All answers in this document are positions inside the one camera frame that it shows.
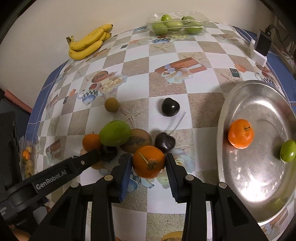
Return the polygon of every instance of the orange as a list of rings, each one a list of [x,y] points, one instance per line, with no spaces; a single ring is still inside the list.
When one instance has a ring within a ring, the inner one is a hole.
[[[230,125],[228,140],[235,148],[245,149],[254,139],[254,130],[251,124],[244,119],[238,119]]]
[[[31,158],[31,153],[28,150],[24,150],[22,152],[22,156],[23,158],[25,158],[26,160],[29,160]]]
[[[133,169],[143,178],[157,177],[165,167],[165,155],[155,146],[143,146],[133,155]]]
[[[82,146],[86,151],[91,151],[93,149],[100,149],[101,139],[98,134],[87,134],[82,139]]]

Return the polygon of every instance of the banana bunch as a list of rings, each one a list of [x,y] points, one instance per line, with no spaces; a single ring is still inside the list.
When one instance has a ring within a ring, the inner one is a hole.
[[[90,34],[85,36],[80,41],[74,41],[74,37],[67,37],[66,40],[69,44],[69,56],[74,60],[81,60],[97,51],[104,41],[111,37],[108,30],[112,28],[112,24],[105,24]]]

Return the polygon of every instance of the table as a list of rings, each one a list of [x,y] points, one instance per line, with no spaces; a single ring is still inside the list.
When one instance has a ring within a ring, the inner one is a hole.
[[[296,101],[294,79],[278,56],[269,53],[265,68],[249,58],[252,37],[250,32],[212,22],[199,36],[157,37],[143,26],[115,35],[82,61],[69,60],[45,82],[29,121],[25,138],[36,143],[35,171],[79,156],[84,135],[99,133],[109,121],[124,120],[131,128],[149,132],[154,141],[160,131],[172,130],[185,112],[172,134],[176,139],[173,156],[188,173],[216,184],[218,118],[233,86],[244,80],[261,80],[291,104]],[[269,62],[281,68],[277,74]],[[104,108],[109,97],[120,102],[116,113]],[[159,112],[159,103],[166,97],[181,106],[174,117],[164,117]],[[94,183],[111,172],[123,153],[118,147],[118,156],[105,163],[104,168],[88,168],[75,180],[82,185]],[[51,193],[49,206],[69,186],[70,183]],[[165,172],[154,180],[140,178],[133,172],[129,189],[132,192],[126,200],[113,205],[115,235],[122,241],[156,241],[183,229],[185,204],[175,203]],[[262,226],[269,240],[281,234],[295,211],[292,198],[276,219]],[[91,203],[86,240],[90,238],[90,216]],[[209,203],[207,217],[211,227]],[[212,238],[210,231],[207,238]]]

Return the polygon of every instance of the metal plate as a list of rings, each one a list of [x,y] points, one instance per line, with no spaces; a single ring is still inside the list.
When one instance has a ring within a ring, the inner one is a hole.
[[[255,137],[246,149],[228,141],[228,128],[246,119]],[[226,182],[256,221],[266,224],[285,207],[296,186],[296,161],[279,158],[281,145],[296,139],[296,119],[284,97],[261,81],[236,85],[226,98],[218,124],[219,180]]]

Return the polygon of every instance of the phone charger stand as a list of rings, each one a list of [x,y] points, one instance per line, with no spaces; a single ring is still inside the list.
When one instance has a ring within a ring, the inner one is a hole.
[[[255,40],[251,40],[250,42],[250,55],[251,59],[254,60],[256,63],[264,67],[267,62],[267,57],[260,54],[258,51],[255,50]]]

